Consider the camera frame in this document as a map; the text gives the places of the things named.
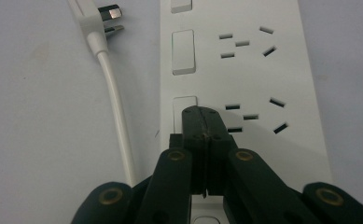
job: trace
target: brass screw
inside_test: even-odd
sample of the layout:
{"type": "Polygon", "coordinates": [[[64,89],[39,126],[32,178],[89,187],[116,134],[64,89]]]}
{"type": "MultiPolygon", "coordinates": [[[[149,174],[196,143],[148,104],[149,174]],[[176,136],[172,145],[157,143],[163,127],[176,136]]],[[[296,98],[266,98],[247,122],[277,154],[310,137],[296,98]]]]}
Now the brass screw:
{"type": "Polygon", "coordinates": [[[241,161],[251,161],[254,158],[251,153],[245,151],[236,152],[236,157],[241,161]]]}
{"type": "Polygon", "coordinates": [[[119,202],[122,198],[123,192],[121,189],[112,188],[103,190],[99,195],[99,202],[104,205],[110,205],[119,202]]]}
{"type": "Polygon", "coordinates": [[[180,151],[173,151],[167,156],[172,161],[182,161],[185,158],[184,153],[180,151]]]}
{"type": "Polygon", "coordinates": [[[321,188],[315,191],[315,195],[324,203],[333,206],[342,206],[344,204],[343,197],[332,189],[321,188]]]}

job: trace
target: white switch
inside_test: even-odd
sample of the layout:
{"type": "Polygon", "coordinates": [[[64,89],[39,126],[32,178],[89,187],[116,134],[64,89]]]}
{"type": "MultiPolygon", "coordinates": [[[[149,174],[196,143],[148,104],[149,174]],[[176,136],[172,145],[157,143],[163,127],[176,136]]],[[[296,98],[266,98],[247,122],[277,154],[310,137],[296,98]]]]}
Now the white switch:
{"type": "Polygon", "coordinates": [[[172,13],[192,10],[192,0],[171,0],[172,13]]]}
{"type": "Polygon", "coordinates": [[[190,106],[197,105],[196,96],[176,97],[173,99],[173,118],[175,122],[175,133],[182,133],[182,111],[190,106]]]}
{"type": "Polygon", "coordinates": [[[174,75],[195,73],[195,45],[193,43],[193,30],[174,32],[172,67],[174,75]]]}

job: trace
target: electrical outlet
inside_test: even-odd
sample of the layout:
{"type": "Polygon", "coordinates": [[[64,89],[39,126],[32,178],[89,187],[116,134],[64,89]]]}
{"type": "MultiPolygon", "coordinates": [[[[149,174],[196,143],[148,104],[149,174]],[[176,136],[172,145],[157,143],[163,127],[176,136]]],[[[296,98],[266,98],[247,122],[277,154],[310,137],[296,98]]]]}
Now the electrical outlet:
{"type": "MultiPolygon", "coordinates": [[[[161,150],[180,130],[175,99],[194,96],[192,102],[218,111],[239,147],[256,151],[291,188],[330,183],[298,1],[200,0],[190,11],[170,8],[161,1],[161,150]],[[195,70],[174,76],[172,33],[187,30],[195,70]]],[[[227,223],[218,203],[194,196],[192,220],[227,223]]]]}

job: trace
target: metal prong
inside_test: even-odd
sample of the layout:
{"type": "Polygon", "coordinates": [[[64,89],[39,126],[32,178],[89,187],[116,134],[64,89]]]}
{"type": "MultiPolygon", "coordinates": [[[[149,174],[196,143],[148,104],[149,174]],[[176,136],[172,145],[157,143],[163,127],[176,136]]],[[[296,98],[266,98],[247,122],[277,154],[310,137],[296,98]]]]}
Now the metal prong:
{"type": "Polygon", "coordinates": [[[99,7],[99,12],[103,21],[114,20],[122,16],[122,11],[120,11],[118,5],[99,7]]]}
{"type": "Polygon", "coordinates": [[[117,26],[105,28],[105,32],[106,33],[116,32],[116,31],[123,30],[123,29],[125,29],[125,27],[123,27],[122,25],[117,25],[117,26]]]}

